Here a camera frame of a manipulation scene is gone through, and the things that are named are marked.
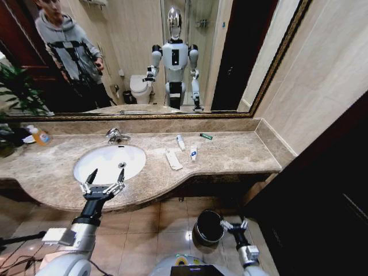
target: white sink basin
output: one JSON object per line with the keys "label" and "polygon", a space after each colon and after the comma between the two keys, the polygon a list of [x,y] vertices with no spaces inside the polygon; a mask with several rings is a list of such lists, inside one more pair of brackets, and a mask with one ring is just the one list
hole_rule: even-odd
{"label": "white sink basin", "polygon": [[145,153],[131,145],[109,145],[94,149],[83,155],[74,166],[74,177],[79,182],[86,182],[87,177],[97,168],[94,185],[116,183],[121,168],[126,163],[125,180],[137,175],[145,165]]}

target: glass shower door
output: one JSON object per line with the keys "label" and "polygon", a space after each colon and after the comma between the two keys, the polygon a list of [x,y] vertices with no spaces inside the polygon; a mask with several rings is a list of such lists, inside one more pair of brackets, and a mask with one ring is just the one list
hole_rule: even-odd
{"label": "glass shower door", "polygon": [[[198,46],[199,57],[197,67],[200,71],[198,82],[200,83],[200,104],[202,106],[207,92],[219,0],[161,0],[164,43],[170,39],[170,32],[167,27],[167,13],[172,6],[181,11],[181,39],[189,46],[192,44]],[[184,111],[192,111],[194,107],[191,91],[193,77],[189,73],[190,66],[188,64],[184,73],[184,82],[186,82],[187,88],[184,102],[181,106],[181,110]]]}

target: gray hoodie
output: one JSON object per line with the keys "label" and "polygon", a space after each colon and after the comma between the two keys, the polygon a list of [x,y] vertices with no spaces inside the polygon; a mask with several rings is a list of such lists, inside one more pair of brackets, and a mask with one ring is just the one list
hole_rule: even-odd
{"label": "gray hoodie", "polygon": [[[52,53],[51,49],[47,46],[47,43],[55,43],[55,42],[65,42],[65,41],[78,41],[84,42],[89,48],[91,54],[95,58],[101,58],[101,54],[99,50],[96,49],[95,46],[92,45],[91,41],[87,38],[86,32],[77,24],[75,21],[68,16],[67,14],[63,14],[63,23],[61,27],[56,27],[52,25],[45,16],[43,10],[40,10],[40,16],[36,19],[36,28],[46,44],[46,49],[53,57],[55,63],[60,67],[59,62],[56,60],[55,55]],[[79,72],[75,62],[71,59],[70,55],[65,49],[56,48],[57,53],[59,54],[65,69],[68,71],[70,77],[72,79],[79,79]],[[80,66],[87,74],[91,76],[93,80],[97,83],[102,83],[101,76],[98,74],[98,70],[86,53],[83,47],[76,48],[77,53],[79,55]]]}

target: metal trash can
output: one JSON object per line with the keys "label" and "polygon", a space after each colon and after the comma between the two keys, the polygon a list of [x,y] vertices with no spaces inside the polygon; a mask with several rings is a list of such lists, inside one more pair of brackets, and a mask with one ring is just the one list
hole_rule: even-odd
{"label": "metal trash can", "polygon": [[137,103],[137,99],[135,97],[133,97],[132,92],[130,90],[125,90],[122,93],[122,97],[124,99],[124,102],[128,105],[132,105],[132,104]]}
{"label": "metal trash can", "polygon": [[223,218],[213,210],[204,210],[193,227],[193,233],[197,241],[203,246],[216,244],[224,236],[221,226]]}

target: marble countertop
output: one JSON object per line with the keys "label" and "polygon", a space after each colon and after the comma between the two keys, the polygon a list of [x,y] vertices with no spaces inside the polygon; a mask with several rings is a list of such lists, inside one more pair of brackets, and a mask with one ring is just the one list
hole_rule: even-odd
{"label": "marble countertop", "polygon": [[180,110],[171,108],[169,106],[163,105],[145,105],[145,104],[135,104],[135,105],[116,105],[108,106],[106,108],[94,109],[91,111],[86,111],[85,113],[99,113],[99,114],[120,114],[120,111],[126,111],[127,114],[144,114],[144,113],[175,113],[180,112]]}
{"label": "marble countertop", "polygon": [[[213,140],[197,132],[181,133],[186,150],[176,142],[177,133],[128,134],[134,145],[144,150],[147,161],[142,171],[125,181],[125,188],[104,210],[129,209],[160,197],[194,175],[277,173],[279,163],[255,132],[212,132]],[[14,178],[34,199],[62,210],[82,210],[85,199],[73,176],[73,166],[86,152],[107,146],[104,135],[56,135],[50,144],[24,145],[0,160],[1,179]],[[189,148],[196,145],[192,162]],[[184,168],[174,171],[165,156],[174,151]]]}

